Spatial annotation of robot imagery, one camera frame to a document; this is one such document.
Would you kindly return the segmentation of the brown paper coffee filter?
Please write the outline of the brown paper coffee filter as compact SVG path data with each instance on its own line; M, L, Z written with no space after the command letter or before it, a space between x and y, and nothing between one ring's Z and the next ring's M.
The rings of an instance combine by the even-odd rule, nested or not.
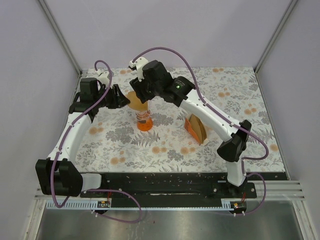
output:
M142 103L141 100L137 97L135 91L128 92L126 98L130 101L128 107L132 110L145 112L149 109L148 102L146 101Z

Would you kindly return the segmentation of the clear glass dripper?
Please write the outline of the clear glass dripper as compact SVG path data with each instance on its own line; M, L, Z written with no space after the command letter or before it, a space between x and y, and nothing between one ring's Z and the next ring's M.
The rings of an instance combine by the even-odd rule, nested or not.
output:
M138 123L145 124L151 119L151 112L150 110L136 111L135 116Z

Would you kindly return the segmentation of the orange glass carafe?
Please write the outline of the orange glass carafe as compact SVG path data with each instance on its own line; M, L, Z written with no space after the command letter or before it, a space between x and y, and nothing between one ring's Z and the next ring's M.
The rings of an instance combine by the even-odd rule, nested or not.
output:
M137 121L137 128L142 132L147 132L151 130L153 127L153 120L151 117L145 120L138 120Z

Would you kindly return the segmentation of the coffee filter box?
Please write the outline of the coffee filter box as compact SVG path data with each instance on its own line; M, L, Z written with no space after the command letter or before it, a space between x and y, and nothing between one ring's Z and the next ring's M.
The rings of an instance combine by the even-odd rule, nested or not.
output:
M206 145L209 140L207 136L207 131L200 120L193 113L189 113L184 119L185 130L197 141L199 145Z

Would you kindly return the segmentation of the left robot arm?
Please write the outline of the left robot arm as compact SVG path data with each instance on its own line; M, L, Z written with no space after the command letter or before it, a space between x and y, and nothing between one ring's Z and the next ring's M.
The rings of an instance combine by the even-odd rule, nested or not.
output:
M52 152L39 159L35 170L44 195L77 197L91 190L98 198L107 195L109 186L99 173L80 173L75 160L87 130L101 108L120 109L129 104L118 84L107 79L83 78L68 110L66 126Z

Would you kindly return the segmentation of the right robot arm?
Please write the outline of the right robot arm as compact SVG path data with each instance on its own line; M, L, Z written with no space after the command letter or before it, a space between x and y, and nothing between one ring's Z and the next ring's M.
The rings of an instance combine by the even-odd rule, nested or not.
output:
M191 81L183 76L172 77L160 61L139 57L129 62L129 68L137 72L130 85L142 103L160 97L195 115L217 133L222 140L217 153L227 166L228 194L233 198L243 195L246 173L240 157L247 147L251 123L247 120L240 122L215 108L198 95Z

